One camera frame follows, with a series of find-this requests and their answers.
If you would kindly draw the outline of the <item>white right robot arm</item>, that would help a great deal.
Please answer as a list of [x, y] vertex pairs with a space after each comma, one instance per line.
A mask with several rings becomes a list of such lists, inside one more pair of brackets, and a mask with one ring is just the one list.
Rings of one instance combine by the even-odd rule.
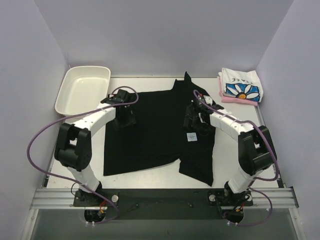
[[210, 96], [195, 96], [186, 108], [183, 126], [206, 132], [218, 128], [237, 142], [239, 167], [234, 176], [224, 184], [226, 199], [244, 197], [259, 175], [276, 161], [267, 127], [239, 120], [221, 105], [215, 104]]

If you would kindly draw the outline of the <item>white daisy print t shirt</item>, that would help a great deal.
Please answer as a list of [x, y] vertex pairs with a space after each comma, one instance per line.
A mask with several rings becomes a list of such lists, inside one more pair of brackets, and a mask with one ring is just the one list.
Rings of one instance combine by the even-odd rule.
[[255, 70], [245, 72], [223, 67], [218, 77], [220, 77], [224, 96], [257, 103], [262, 101], [264, 91]]

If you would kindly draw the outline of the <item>black t shirt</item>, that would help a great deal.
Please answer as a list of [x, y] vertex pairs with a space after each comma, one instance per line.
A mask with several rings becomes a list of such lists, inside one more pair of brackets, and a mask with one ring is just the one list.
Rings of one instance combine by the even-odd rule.
[[147, 170], [180, 160], [181, 174], [211, 186], [216, 129], [190, 117], [188, 120], [198, 125], [184, 126], [194, 90], [207, 95], [185, 73], [170, 90], [140, 92], [131, 107], [135, 124], [117, 128], [112, 121], [105, 126], [103, 175]]

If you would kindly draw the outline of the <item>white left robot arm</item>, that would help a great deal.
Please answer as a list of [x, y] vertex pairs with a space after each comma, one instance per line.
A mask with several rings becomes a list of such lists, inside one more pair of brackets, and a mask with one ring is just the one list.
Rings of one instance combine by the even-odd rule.
[[133, 124], [131, 105], [139, 100], [136, 91], [129, 93], [128, 86], [116, 88], [116, 93], [101, 100], [94, 110], [72, 115], [79, 118], [73, 123], [64, 122], [58, 131], [54, 158], [66, 167], [78, 184], [84, 199], [92, 206], [101, 203], [103, 194], [98, 190], [101, 182], [90, 166], [92, 137], [107, 123], [115, 121], [121, 127]]

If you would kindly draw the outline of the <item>white plastic bin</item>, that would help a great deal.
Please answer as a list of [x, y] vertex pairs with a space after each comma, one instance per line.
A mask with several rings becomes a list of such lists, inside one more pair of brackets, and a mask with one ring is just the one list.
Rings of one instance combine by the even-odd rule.
[[55, 111], [73, 116], [94, 110], [107, 96], [111, 71], [104, 66], [76, 66], [70, 68], [62, 81]]

